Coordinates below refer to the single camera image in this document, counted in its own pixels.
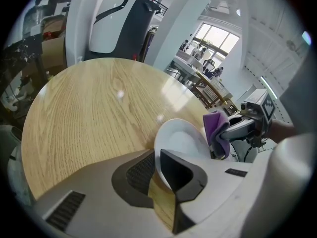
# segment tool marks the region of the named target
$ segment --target wood grain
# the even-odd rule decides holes
[[[206,109],[181,83],[127,59],[94,59],[56,75],[39,92],[22,135],[25,176],[36,199],[80,168],[154,147],[173,118],[204,131]],[[156,174],[149,196],[170,229],[174,195]]]

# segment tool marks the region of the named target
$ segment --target black vent grille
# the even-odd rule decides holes
[[[150,154],[131,167],[126,173],[128,183],[145,195],[148,195],[150,180],[155,171],[154,159],[154,154]]]
[[[84,198],[84,194],[72,191],[46,219],[46,222],[64,232]]]

